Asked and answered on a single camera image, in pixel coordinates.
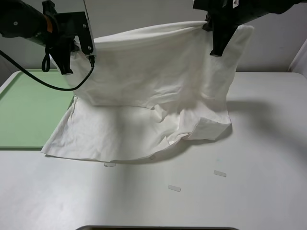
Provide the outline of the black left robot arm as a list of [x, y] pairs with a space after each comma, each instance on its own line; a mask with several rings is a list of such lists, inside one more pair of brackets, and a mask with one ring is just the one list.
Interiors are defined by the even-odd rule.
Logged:
[[41, 68], [50, 70], [53, 60], [61, 74], [72, 74], [70, 56], [79, 48], [74, 44], [74, 37], [65, 31], [65, 23], [59, 19], [55, 3], [42, 2], [43, 11], [22, 0], [2, 0], [0, 2], [0, 35], [5, 38], [21, 37], [45, 48]]

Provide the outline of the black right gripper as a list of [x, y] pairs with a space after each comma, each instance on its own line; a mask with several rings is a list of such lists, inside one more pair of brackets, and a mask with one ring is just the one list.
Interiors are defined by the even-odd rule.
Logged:
[[193, 8], [206, 11], [207, 22], [203, 29], [213, 31], [213, 49], [211, 56], [221, 57], [237, 30], [237, 26], [252, 19], [253, 0], [195, 0]]

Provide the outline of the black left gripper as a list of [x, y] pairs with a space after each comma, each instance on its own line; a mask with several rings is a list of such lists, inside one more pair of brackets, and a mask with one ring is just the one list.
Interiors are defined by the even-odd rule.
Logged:
[[[55, 10], [55, 3], [51, 0], [42, 2], [43, 15], [47, 22], [47, 32], [50, 34], [49, 45], [50, 55], [60, 70], [62, 75], [72, 74], [70, 69], [71, 52], [79, 51], [79, 47], [75, 42], [73, 17], [74, 12], [58, 13]], [[59, 46], [64, 41], [68, 41], [69, 46]]]

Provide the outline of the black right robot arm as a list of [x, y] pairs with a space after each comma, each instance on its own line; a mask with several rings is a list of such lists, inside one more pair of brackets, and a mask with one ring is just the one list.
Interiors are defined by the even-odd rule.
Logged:
[[210, 55], [220, 57], [236, 29], [269, 13], [282, 14], [301, 0], [195, 0], [193, 9], [206, 11], [203, 30], [213, 33]]

